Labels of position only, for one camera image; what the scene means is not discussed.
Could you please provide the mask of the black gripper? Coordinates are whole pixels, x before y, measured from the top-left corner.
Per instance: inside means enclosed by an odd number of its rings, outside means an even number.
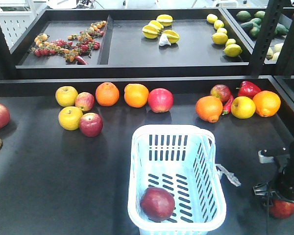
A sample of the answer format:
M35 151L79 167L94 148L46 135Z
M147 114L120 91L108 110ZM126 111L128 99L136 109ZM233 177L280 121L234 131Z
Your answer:
M277 172L270 181L253 187L255 195L294 203L294 141L287 148L289 157L273 163Z

